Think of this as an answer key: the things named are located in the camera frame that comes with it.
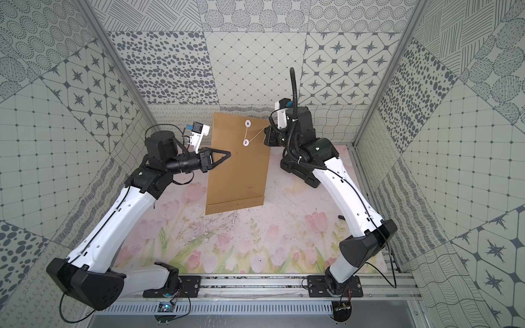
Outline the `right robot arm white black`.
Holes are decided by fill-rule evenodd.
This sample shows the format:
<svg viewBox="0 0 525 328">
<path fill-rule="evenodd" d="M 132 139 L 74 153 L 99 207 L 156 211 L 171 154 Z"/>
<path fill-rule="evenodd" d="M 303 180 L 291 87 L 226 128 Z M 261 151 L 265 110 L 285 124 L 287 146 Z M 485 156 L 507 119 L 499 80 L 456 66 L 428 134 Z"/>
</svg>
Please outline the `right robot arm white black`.
<svg viewBox="0 0 525 328">
<path fill-rule="evenodd" d="M 342 295 L 368 260 L 389 246 L 397 226 L 365 200 L 332 142 L 317 137 L 307 107 L 294 107 L 284 98 L 273 114 L 277 117 L 269 119 L 264 144 L 284 149 L 280 167 L 285 172 L 313 188 L 324 186 L 347 223 L 349 236 L 339 243 L 340 254 L 325 271 L 328 291 Z"/>
</svg>

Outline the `brown kraft file bag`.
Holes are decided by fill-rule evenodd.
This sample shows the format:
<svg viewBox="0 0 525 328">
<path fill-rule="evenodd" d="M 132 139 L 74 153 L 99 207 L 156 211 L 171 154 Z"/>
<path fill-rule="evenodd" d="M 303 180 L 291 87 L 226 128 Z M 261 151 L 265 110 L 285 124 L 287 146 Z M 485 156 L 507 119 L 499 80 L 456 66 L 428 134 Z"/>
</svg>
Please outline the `brown kraft file bag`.
<svg viewBox="0 0 525 328">
<path fill-rule="evenodd" d="M 262 206 L 269 168 L 270 147 L 265 146 L 267 120 L 214 113 L 211 147 L 231 157 L 209 172 L 208 215 Z"/>
</svg>

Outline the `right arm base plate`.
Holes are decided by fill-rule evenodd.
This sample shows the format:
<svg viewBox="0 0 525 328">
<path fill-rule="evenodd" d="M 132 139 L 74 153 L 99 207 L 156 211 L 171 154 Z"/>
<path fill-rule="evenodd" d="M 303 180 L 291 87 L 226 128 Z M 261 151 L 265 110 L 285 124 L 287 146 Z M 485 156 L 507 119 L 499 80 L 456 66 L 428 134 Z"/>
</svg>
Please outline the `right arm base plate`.
<svg viewBox="0 0 525 328">
<path fill-rule="evenodd" d="M 307 276 L 306 288 L 309 297 L 340 297 L 347 296 L 350 291 L 351 297 L 363 297 L 362 284 L 358 276 L 352 276 L 345 283 L 338 283 L 328 276 Z"/>
</svg>

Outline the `pink floral table mat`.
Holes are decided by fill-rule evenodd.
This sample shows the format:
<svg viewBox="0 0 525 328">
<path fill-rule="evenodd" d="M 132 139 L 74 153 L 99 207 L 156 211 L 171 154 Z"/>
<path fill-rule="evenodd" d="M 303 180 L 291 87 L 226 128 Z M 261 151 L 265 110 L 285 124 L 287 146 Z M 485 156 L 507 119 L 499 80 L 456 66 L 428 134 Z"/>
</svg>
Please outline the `pink floral table mat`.
<svg viewBox="0 0 525 328">
<path fill-rule="evenodd" d="M 188 274 L 323 273 L 347 224 L 328 191 L 282 170 L 281 156 L 272 148 L 262 206 L 207 215 L 206 174 L 169 186 L 128 235 L 115 268 L 165 262 Z"/>
</svg>

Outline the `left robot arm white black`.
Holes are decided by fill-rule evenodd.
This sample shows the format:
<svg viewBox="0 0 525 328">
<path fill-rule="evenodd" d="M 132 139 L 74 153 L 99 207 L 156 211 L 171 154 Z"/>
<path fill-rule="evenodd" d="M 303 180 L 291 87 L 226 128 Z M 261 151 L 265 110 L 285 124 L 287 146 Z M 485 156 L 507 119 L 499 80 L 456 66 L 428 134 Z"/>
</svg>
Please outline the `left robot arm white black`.
<svg viewBox="0 0 525 328">
<path fill-rule="evenodd" d="M 182 292 L 179 270 L 164 262 L 152 269 L 128 273 L 113 271 L 122 244 L 153 207 L 174 175 L 199 170 L 206 173 L 223 163 L 231 153 L 214 148 L 188 151 L 172 131 L 158 131 L 145 139 L 147 153 L 128 177 L 124 188 L 106 215 L 66 258 L 54 258 L 46 272 L 64 296 L 96 311 L 111 306 L 122 296 L 142 292 L 144 297 L 178 297 Z M 213 155 L 219 153 L 221 159 Z"/>
</svg>

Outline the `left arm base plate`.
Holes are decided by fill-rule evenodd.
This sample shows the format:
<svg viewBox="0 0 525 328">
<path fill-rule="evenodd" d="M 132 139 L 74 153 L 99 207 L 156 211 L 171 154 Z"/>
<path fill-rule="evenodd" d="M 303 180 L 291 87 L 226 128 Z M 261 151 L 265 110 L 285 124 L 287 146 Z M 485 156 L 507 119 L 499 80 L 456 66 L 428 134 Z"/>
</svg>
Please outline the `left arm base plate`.
<svg viewBox="0 0 525 328">
<path fill-rule="evenodd" d="M 143 298 L 176 298 L 179 292 L 182 297 L 197 298 L 201 276 L 172 276 L 168 278 L 165 285 L 159 289 L 150 289 L 142 293 Z"/>
</svg>

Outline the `aluminium mounting rail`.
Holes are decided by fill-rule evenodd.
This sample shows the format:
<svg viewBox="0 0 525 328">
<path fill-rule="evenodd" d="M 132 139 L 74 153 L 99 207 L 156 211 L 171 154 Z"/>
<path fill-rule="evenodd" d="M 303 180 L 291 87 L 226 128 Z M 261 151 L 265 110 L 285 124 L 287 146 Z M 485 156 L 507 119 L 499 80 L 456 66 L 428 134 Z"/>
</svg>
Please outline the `aluminium mounting rail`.
<svg viewBox="0 0 525 328">
<path fill-rule="evenodd" d="M 324 275 L 304 274 L 180 274 L 175 280 L 173 292 L 154 291 L 145 276 L 139 278 L 136 287 L 126 286 L 117 301 L 160 300 L 168 301 L 175 292 L 182 292 L 183 299 L 191 300 L 291 300 L 318 298 L 338 300 L 340 295 L 328 290 Z M 350 279 L 347 288 L 353 298 L 363 300 L 412 300 L 422 299 L 412 275 L 397 274 L 395 277 L 379 273 L 358 273 Z"/>
</svg>

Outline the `black plastic tool case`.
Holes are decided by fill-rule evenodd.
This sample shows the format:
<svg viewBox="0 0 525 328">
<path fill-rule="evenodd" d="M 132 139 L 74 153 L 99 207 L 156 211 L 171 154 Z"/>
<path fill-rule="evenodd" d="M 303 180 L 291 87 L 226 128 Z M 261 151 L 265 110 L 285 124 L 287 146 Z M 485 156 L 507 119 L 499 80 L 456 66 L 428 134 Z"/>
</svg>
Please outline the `black plastic tool case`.
<svg viewBox="0 0 525 328">
<path fill-rule="evenodd" d="M 300 166 L 296 162 L 286 161 L 285 159 L 282 159 L 280 161 L 280 167 L 285 172 L 297 176 L 312 188 L 317 188 L 321 184 L 321 181 L 317 179 L 313 174 L 314 169 L 305 168 L 304 166 Z"/>
</svg>

